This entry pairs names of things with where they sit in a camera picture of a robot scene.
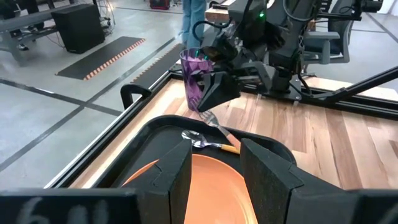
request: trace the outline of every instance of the concrete floor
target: concrete floor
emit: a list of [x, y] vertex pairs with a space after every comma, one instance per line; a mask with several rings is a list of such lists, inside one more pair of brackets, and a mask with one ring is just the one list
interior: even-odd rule
[[[179, 42], [180, 7], [153, 11], [142, 0], [110, 3], [116, 21], [113, 33], [85, 54], [70, 54], [57, 46], [56, 34], [28, 45], [30, 51], [24, 53], [27, 67], [19, 67], [10, 54], [0, 52], [0, 189], [47, 184], [123, 110], [120, 87]], [[64, 4], [68, 3], [56, 2], [57, 6]], [[312, 65], [308, 71], [358, 82], [396, 66], [397, 20], [363, 14], [363, 21], [354, 23], [351, 62]], [[91, 80], [54, 75], [120, 36], [146, 41]], [[32, 93], [27, 86], [57, 95]], [[398, 90], [398, 80], [383, 86]]]

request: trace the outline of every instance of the fork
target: fork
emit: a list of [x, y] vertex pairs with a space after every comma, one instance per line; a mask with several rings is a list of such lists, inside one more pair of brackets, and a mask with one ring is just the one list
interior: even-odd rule
[[[198, 99], [192, 98], [191, 101], [192, 103], [194, 103], [196, 108], [196, 106], [198, 105]], [[217, 117], [214, 115], [213, 112], [205, 111], [201, 113], [198, 110], [196, 110], [196, 112], [198, 113], [199, 117], [203, 120], [203, 122], [205, 122], [207, 125], [218, 128], [219, 131], [221, 131], [221, 133], [224, 134], [224, 136], [228, 139], [228, 141], [236, 148], [236, 152], [240, 154], [241, 142], [235, 136], [233, 136], [233, 134], [231, 134], [227, 129], [225, 129], [219, 124]]]

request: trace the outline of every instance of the orange plate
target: orange plate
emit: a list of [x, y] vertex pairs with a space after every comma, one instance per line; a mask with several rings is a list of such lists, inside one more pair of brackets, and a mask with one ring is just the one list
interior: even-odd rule
[[[124, 184], [154, 163], [139, 169]], [[192, 155], [192, 178], [185, 224], [257, 223], [249, 193], [240, 173], [217, 159]]]

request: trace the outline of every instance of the black floor mat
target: black floor mat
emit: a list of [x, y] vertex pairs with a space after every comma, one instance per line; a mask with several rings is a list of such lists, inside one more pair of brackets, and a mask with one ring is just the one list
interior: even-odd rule
[[120, 37], [55, 75], [89, 80], [144, 41], [135, 37]]

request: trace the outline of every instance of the office chair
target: office chair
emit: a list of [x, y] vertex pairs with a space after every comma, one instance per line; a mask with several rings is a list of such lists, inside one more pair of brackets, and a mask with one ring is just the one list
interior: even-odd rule
[[[351, 1], [338, 0], [331, 13], [349, 14], [350, 6]], [[304, 35], [303, 72], [307, 73], [309, 64], [348, 63], [348, 45], [352, 26], [353, 21], [329, 19], [328, 32], [308, 31]]]

